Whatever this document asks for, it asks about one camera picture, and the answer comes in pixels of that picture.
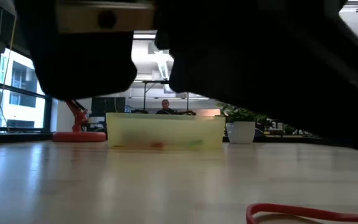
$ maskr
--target red wire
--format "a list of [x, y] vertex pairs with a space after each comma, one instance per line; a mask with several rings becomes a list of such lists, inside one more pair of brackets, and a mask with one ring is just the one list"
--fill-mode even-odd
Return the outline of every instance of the red wire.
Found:
[[329, 212], [313, 208], [277, 205], [272, 203], [255, 203], [247, 208], [247, 224], [258, 224], [258, 222], [253, 218], [253, 215], [258, 212], [284, 213], [287, 215], [335, 222], [358, 222], [357, 214]]

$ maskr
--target plastic storage box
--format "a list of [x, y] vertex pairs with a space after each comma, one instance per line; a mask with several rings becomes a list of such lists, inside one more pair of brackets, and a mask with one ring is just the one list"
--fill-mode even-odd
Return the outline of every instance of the plastic storage box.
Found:
[[110, 147], [222, 147], [223, 117], [130, 113], [106, 117]]

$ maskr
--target wooden surface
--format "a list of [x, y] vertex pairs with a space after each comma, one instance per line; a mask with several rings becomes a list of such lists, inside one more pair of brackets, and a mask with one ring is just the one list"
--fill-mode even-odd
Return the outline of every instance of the wooden surface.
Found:
[[[307, 144], [223, 148], [2, 144], [0, 223], [240, 224], [257, 202], [358, 213], [358, 151]], [[314, 223], [275, 214], [259, 219]]]

